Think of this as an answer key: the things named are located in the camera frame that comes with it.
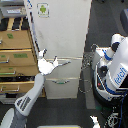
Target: black floor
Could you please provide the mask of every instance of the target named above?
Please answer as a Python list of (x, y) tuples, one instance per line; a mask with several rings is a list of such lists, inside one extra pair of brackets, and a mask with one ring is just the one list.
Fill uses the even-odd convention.
[[(92, 44), (108, 47), (111, 43), (111, 37), (115, 33), (126, 36), (120, 23), (120, 12), (125, 8), (128, 8), (128, 0), (125, 0), (124, 3), (121, 3), (120, 0), (105, 0), (103, 4), (100, 0), (92, 1), (85, 52), (91, 51)], [(81, 88), (84, 87), (82, 81), (80, 81), (80, 86)], [(11, 107), (14, 106), (0, 104), (0, 121), (5, 112)], [(79, 125), (83, 128), (92, 128), (91, 115), (98, 117), (101, 128), (103, 128), (105, 119), (100, 110), (87, 109), (85, 94), (81, 92), (78, 93), (77, 99), (47, 100), (46, 98), (38, 98), (28, 117), (27, 127)]]

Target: blue logo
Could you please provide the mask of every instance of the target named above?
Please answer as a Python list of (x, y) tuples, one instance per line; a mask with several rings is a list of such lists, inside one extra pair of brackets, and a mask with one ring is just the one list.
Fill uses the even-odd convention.
[(125, 74), (126, 74), (126, 70), (124, 68), (120, 68), (120, 72), (117, 74), (117, 77), (114, 78), (115, 82), (119, 85), (123, 78), (125, 77)]

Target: label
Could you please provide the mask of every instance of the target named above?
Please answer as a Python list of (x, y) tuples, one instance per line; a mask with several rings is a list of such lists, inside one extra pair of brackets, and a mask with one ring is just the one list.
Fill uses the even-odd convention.
[(11, 33), (7, 34), (9, 39), (13, 39), (13, 35)]
[(112, 78), (112, 80), (114, 81), (117, 87), (121, 86), (127, 74), (128, 74), (128, 71), (123, 67), (122, 64), (120, 64), (116, 70), (116, 73), (114, 74)]
[(12, 9), (12, 10), (7, 10), (9, 14), (20, 14), (21, 10), (20, 9)]
[(49, 6), (47, 3), (37, 4), (39, 17), (49, 17)]
[(9, 70), (12, 70), (13, 68), (8, 68)]
[(28, 58), (26, 53), (21, 53), (21, 54), (13, 54), (14, 58)]
[(6, 58), (6, 56), (5, 55), (1, 55), (1, 58)]

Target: sticker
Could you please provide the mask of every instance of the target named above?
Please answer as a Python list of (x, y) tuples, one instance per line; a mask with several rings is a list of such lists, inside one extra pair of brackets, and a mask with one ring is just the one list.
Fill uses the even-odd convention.
[(20, 14), (20, 9), (7, 10), (9, 14)]
[(14, 58), (28, 58), (26, 53), (21, 53), (21, 54), (13, 54)]
[(1, 55), (1, 58), (6, 58), (6, 56), (5, 55)]
[(49, 17), (49, 6), (47, 3), (37, 4), (39, 17)]
[(12, 34), (7, 34), (9, 39), (13, 39), (13, 35)]
[(32, 3), (31, 3), (31, 1), (30, 1), (30, 0), (27, 0), (27, 6), (28, 6), (28, 8), (29, 8), (29, 9), (31, 9), (31, 8), (32, 8)]
[(8, 68), (9, 70), (13, 69), (13, 68)]

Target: drawer handle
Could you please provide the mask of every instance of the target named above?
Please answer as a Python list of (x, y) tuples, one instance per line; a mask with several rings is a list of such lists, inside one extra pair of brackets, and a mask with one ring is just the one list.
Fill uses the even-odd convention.
[(7, 59), (7, 61), (0, 61), (0, 64), (8, 63), (8, 62), (9, 62), (9, 59)]
[(69, 63), (71, 63), (71, 61), (67, 61), (67, 62), (65, 62), (63, 64), (58, 64), (58, 66), (63, 66), (63, 65), (69, 64)]
[(15, 75), (16, 74), (16, 71), (14, 72), (8, 72), (8, 73), (0, 73), (0, 75)]
[(4, 90), (4, 88), (5, 88), (5, 86), (2, 86), (1, 87), (1, 92), (3, 92), (3, 93), (7, 93), (7, 92), (19, 92), (19, 86), (18, 86), (18, 88), (16, 89), (16, 90)]
[(54, 83), (56, 83), (56, 84), (66, 84), (66, 83), (68, 83), (68, 82), (70, 82), (69, 80), (54, 80), (54, 81), (52, 81), (52, 82), (54, 82)]

